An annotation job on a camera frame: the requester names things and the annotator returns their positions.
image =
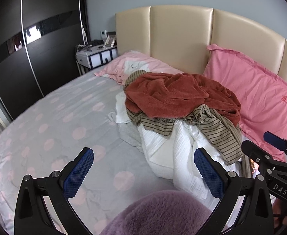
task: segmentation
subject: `drawer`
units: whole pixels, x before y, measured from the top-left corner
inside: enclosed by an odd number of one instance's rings
[[[90,63],[91,63],[92,68],[96,68],[96,67],[102,65],[99,53],[95,54],[93,56],[90,56],[89,59],[90,59]]]
[[[111,54],[109,50],[102,52],[101,55],[102,55],[103,64],[106,64],[111,61]]]
[[[112,50],[112,57],[113,57],[113,59],[115,59],[116,57],[118,57],[117,48],[114,48],[114,49],[111,49],[111,50]]]
[[[86,66],[88,68],[91,69],[91,66],[90,66],[90,63],[89,63],[89,60],[88,60],[88,56],[83,56],[81,54],[76,54],[76,59],[77,59],[77,62],[83,66]]]

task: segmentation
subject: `headboard panel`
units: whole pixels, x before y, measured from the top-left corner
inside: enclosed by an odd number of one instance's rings
[[[163,5],[150,10],[151,56],[188,73],[203,73],[213,9]]]
[[[287,40],[245,17],[187,5],[142,7],[116,14],[119,55],[128,50],[188,73],[203,73],[207,45],[241,51],[287,82]]]
[[[277,74],[285,38],[255,21],[214,9],[211,43],[241,51]]]

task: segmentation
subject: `blue gripper pad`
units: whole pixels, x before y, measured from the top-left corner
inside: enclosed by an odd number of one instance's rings
[[[88,149],[64,181],[63,195],[73,198],[93,164],[93,151]]]
[[[222,199],[224,196],[224,182],[199,148],[195,151],[194,161],[213,197]]]
[[[271,132],[265,132],[263,134],[263,139],[270,143],[272,146],[276,147],[280,151],[286,150],[286,143],[284,139],[281,139],[280,137],[276,136],[275,134]]]

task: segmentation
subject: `red towel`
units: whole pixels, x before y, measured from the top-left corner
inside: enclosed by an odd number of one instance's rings
[[[240,120],[235,94],[215,80],[199,74],[146,73],[125,90],[126,107],[150,118],[184,118],[201,104],[216,109],[234,126]]]

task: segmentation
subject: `purple fluffy fabric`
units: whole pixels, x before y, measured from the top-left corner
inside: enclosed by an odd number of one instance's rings
[[[160,191],[130,205],[100,235],[195,235],[210,214],[188,193]]]

